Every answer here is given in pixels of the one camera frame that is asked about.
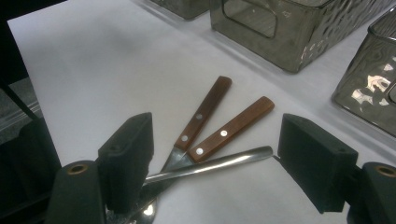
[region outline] wooden knife handle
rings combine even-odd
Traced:
[[[267,115],[274,107],[274,103],[263,96],[215,133],[212,133],[198,146],[189,149],[190,158],[194,162],[205,161],[231,140],[235,139],[238,134],[242,133],[250,125]]]
[[[187,151],[187,149],[190,148],[197,135],[201,132],[209,118],[212,116],[227,90],[230,89],[231,84],[232,81],[228,77],[219,77],[216,80],[205,99],[201,102],[201,105],[198,107],[194,116],[175,142],[175,147],[184,151]]]

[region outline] brass insert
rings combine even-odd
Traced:
[[[381,174],[389,177],[396,177],[396,170],[387,166],[376,166],[375,169]]]
[[[69,175],[79,175],[81,173],[84,173],[87,169],[88,169],[88,165],[86,165],[86,164],[77,164],[77,165],[74,165],[74,166],[70,167],[67,170],[67,173]]]

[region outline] white surface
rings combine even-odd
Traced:
[[[125,120],[149,111],[154,174],[218,76],[233,85],[198,142],[263,95],[276,108],[216,157],[266,145],[276,153],[291,113],[358,150],[358,165],[395,165],[394,138],[331,103],[369,23],[298,75],[213,31],[208,13],[183,21],[145,0],[69,0],[9,25],[62,165],[94,160]],[[320,215],[270,159],[180,181],[161,197],[155,223],[346,223],[346,213]]]

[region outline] textured glass dish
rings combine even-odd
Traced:
[[[212,28],[298,73],[395,0],[211,0]]]
[[[209,10],[209,0],[151,0],[160,7],[177,14],[185,20],[195,17]]]
[[[396,7],[369,27],[332,99],[396,136]]]

